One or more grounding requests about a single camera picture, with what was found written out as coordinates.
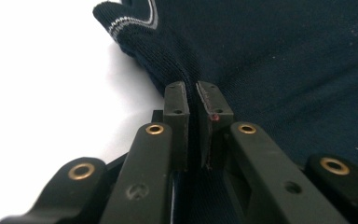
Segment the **white background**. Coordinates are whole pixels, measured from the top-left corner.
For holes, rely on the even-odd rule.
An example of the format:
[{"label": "white background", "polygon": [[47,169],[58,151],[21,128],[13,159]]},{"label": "white background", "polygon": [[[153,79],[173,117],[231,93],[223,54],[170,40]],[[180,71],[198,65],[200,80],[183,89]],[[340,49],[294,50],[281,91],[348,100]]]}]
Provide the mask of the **white background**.
[{"label": "white background", "polygon": [[68,161],[110,162],[162,108],[92,15],[100,0],[0,0],[0,219],[26,213]]}]

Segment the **white surface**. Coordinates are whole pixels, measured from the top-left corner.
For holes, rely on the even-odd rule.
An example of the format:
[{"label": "white surface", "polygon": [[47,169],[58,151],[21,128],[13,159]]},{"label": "white surface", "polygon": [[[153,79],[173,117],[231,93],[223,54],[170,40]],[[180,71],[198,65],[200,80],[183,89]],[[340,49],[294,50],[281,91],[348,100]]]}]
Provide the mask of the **white surface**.
[{"label": "white surface", "polygon": [[100,1],[0,1],[0,219],[27,212],[68,161],[128,151],[162,108],[93,18]]}]

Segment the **brass rivet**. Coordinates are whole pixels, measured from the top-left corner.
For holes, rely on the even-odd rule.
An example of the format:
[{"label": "brass rivet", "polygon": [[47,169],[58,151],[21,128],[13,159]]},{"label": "brass rivet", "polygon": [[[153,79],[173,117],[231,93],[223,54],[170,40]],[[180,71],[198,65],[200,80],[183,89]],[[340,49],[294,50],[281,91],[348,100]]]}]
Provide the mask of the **brass rivet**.
[{"label": "brass rivet", "polygon": [[324,169],[335,175],[347,175],[350,173],[350,168],[347,165],[345,165],[342,161],[333,158],[321,158],[321,165]]},{"label": "brass rivet", "polygon": [[73,180],[82,180],[91,176],[94,171],[95,167],[93,164],[84,162],[72,167],[72,169],[68,173],[68,176]]},{"label": "brass rivet", "polygon": [[150,125],[146,128],[146,132],[150,134],[161,134],[162,132],[164,132],[164,127],[157,124]]},{"label": "brass rivet", "polygon": [[250,124],[242,124],[238,126],[238,130],[242,133],[255,133],[256,129]]}]

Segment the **dark blue fabric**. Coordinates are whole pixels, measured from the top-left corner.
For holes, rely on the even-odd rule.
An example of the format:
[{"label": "dark blue fabric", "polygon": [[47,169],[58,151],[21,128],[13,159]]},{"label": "dark blue fabric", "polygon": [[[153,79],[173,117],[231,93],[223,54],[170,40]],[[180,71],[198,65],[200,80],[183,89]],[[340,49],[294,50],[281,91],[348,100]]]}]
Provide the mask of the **dark blue fabric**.
[{"label": "dark blue fabric", "polygon": [[[122,12],[146,18],[145,3],[156,4],[156,28],[130,24],[116,40],[147,69],[161,93],[183,80],[194,110],[195,83],[212,82],[238,120],[263,127],[294,162],[304,164],[309,155],[324,152],[358,165],[358,1],[127,2],[98,5],[94,15],[109,31]],[[190,134],[197,144],[197,129]],[[193,221],[183,222],[235,223],[205,217],[215,216],[217,207],[230,207],[211,177],[219,174],[196,169],[198,149],[189,150],[195,158],[189,179],[198,184],[188,207]],[[217,205],[202,202],[205,192],[220,197]]]}]

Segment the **gray stripe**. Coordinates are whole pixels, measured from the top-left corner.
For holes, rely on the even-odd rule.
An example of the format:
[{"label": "gray stripe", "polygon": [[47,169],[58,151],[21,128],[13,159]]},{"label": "gray stripe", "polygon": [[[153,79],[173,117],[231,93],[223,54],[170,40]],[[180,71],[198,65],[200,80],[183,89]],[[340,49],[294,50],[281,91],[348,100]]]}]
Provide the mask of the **gray stripe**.
[{"label": "gray stripe", "polygon": [[147,21],[141,21],[133,17],[120,17],[113,21],[109,28],[108,33],[117,41],[117,36],[120,31],[129,24],[136,24],[150,29],[156,29],[158,25],[158,13],[156,8],[155,0],[148,0],[150,8],[150,16]]}]

